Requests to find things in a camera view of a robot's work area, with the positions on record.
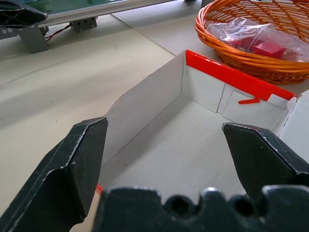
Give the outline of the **red plastic block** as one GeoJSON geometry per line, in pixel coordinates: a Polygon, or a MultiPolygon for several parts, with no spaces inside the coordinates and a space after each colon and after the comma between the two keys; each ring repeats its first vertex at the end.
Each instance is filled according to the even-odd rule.
{"type": "Polygon", "coordinates": [[[255,45],[252,48],[252,52],[257,55],[281,59],[285,52],[285,48],[270,42],[262,42],[258,45],[255,45]]]}

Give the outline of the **green belt conveyor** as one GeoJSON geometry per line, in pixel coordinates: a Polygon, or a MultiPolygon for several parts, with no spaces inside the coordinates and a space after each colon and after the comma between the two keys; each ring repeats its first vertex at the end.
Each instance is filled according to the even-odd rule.
{"type": "Polygon", "coordinates": [[[31,53],[48,49],[48,41],[62,32],[51,35],[47,32],[51,26],[66,24],[76,33],[97,26],[97,18],[104,15],[128,16],[127,23],[138,26],[185,17],[194,14],[201,0],[23,0],[27,6],[47,13],[47,21],[30,29],[0,27],[0,40],[20,37],[31,53]]]}

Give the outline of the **orange shoe box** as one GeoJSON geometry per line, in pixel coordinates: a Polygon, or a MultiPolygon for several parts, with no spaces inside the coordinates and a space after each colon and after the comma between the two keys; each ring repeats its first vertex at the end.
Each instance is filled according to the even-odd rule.
{"type": "Polygon", "coordinates": [[[193,201],[207,187],[243,194],[222,126],[275,133],[309,162],[309,80],[275,86],[186,50],[124,93],[106,114],[99,184],[153,187],[193,201]]]}

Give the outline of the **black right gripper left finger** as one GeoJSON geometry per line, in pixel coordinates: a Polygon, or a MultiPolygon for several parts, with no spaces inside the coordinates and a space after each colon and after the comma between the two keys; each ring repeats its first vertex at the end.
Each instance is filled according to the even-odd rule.
{"type": "Polygon", "coordinates": [[[97,188],[108,121],[75,124],[41,160],[0,217],[0,232],[70,232],[97,188]]]}

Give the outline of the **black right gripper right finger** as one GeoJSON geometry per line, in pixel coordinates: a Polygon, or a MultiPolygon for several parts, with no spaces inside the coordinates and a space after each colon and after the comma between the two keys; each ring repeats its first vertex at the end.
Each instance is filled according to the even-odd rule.
{"type": "Polygon", "coordinates": [[[224,123],[222,130],[248,196],[259,196],[264,186],[309,188],[309,163],[272,131],[230,122],[224,123]]]}

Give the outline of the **orange wicker basket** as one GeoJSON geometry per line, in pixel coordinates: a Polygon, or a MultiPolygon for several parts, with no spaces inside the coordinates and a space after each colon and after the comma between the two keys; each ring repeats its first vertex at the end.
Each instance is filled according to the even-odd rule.
{"type": "Polygon", "coordinates": [[[204,4],[195,19],[198,38],[213,48],[224,64],[276,85],[309,80],[309,62],[284,61],[240,51],[206,31],[210,23],[227,23],[237,17],[272,23],[275,29],[309,44],[309,0],[213,0],[204,4]]]}

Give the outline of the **clear plastic bag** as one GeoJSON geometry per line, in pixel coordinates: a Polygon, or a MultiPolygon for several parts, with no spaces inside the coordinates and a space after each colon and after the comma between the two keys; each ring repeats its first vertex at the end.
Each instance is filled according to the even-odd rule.
{"type": "Polygon", "coordinates": [[[243,17],[228,23],[212,23],[206,31],[221,42],[243,52],[252,53],[252,48],[262,42],[270,42],[285,48],[282,60],[309,62],[309,43],[296,36],[276,30],[273,24],[258,24],[243,17]]]}

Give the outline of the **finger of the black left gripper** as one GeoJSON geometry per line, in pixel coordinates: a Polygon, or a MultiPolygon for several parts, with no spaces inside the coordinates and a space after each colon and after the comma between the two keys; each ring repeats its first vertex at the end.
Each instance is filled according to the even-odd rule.
{"type": "Polygon", "coordinates": [[[18,0],[0,0],[0,27],[32,27],[47,19],[47,14],[18,0]]]}

